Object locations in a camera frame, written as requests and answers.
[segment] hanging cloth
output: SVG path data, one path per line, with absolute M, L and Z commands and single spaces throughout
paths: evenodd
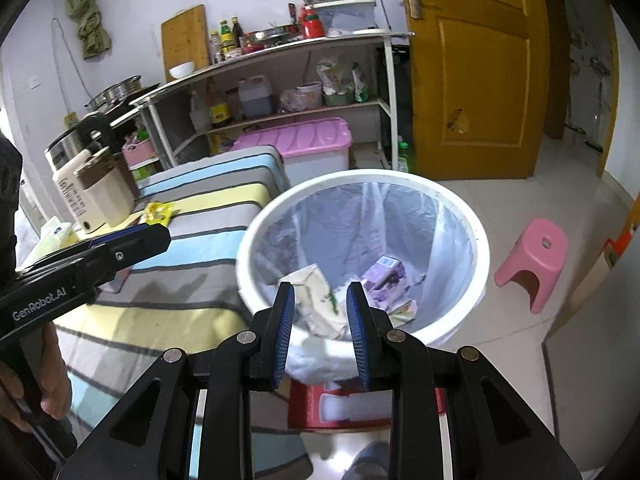
M 78 24 L 82 57 L 98 56 L 110 49 L 111 38 L 102 28 L 102 17 L 95 0 L 66 0 L 66 13 Z

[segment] pink stool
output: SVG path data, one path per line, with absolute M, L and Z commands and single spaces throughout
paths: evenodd
M 568 248 L 566 234 L 546 218 L 532 220 L 524 229 L 494 281 L 503 286 L 510 280 L 522 285 L 531 297 L 532 314 L 542 312 L 558 282 Z

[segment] bed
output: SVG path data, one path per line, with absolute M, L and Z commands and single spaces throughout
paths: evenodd
M 251 319 L 238 293 L 235 260 L 252 219 L 289 187 L 278 152 L 258 146 L 185 164 L 146 179 L 136 203 L 173 203 L 168 250 L 136 264 L 117 294 L 101 292 L 56 320 L 73 386 L 70 420 L 82 442 L 143 371 L 170 347 L 214 348 Z M 92 237 L 117 228 L 102 227 Z M 252 394 L 256 478 L 312 472 L 300 435 L 287 427 L 288 384 Z M 205 393 L 196 412 L 190 478 L 197 478 Z

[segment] blue stripe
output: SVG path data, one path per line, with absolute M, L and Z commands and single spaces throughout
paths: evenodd
M 182 184 L 188 184 L 190 182 L 196 182 L 223 173 L 229 173 L 231 171 L 246 170 L 248 168 L 256 168 L 257 166 L 266 166 L 273 173 L 273 177 L 276 181 L 276 185 L 280 191 L 284 191 L 284 183 L 282 181 L 282 175 L 276 165 L 276 161 L 271 155 L 262 154 L 248 156 L 246 158 L 239 158 L 238 160 L 230 160 L 229 162 L 222 162 L 214 166 L 207 166 L 201 170 L 190 171 L 182 175 L 176 175 L 174 177 L 151 184 L 142 189 L 140 193 L 141 197 L 149 196 L 154 193 L 173 189 L 174 187 L 181 186 Z
M 69 372 L 69 378 L 73 388 L 72 411 L 89 426 L 95 428 L 119 399 L 91 386 L 72 372 Z M 202 426 L 196 424 L 193 429 L 189 465 L 189 475 L 192 478 L 198 477 L 201 437 Z M 255 472 L 278 467 L 306 455 L 305 445 L 298 434 L 253 431 L 251 439 Z
M 202 426 L 196 424 L 193 429 L 193 442 L 191 444 L 190 478 L 198 477 L 201 436 Z M 254 472 L 272 469 L 306 455 L 305 444 L 298 434 L 272 434 L 252 431 L 251 448 Z
M 172 240 L 164 253 L 133 265 L 133 269 L 235 260 L 243 237 L 244 229 Z

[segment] screw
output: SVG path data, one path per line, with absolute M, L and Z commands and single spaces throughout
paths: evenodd
M 401 343 L 406 339 L 406 334 L 402 330 L 389 330 L 386 333 L 386 338 L 389 341 L 393 341 L 394 343 Z
M 460 355 L 462 355 L 466 361 L 477 361 L 480 358 L 480 352 L 472 346 L 462 347 Z
M 178 348 L 169 348 L 164 354 L 162 354 L 162 359 L 168 363 L 175 363 L 181 357 L 182 351 Z
M 236 336 L 236 339 L 238 339 L 239 343 L 247 345 L 255 341 L 255 334 L 251 330 L 244 330 Z

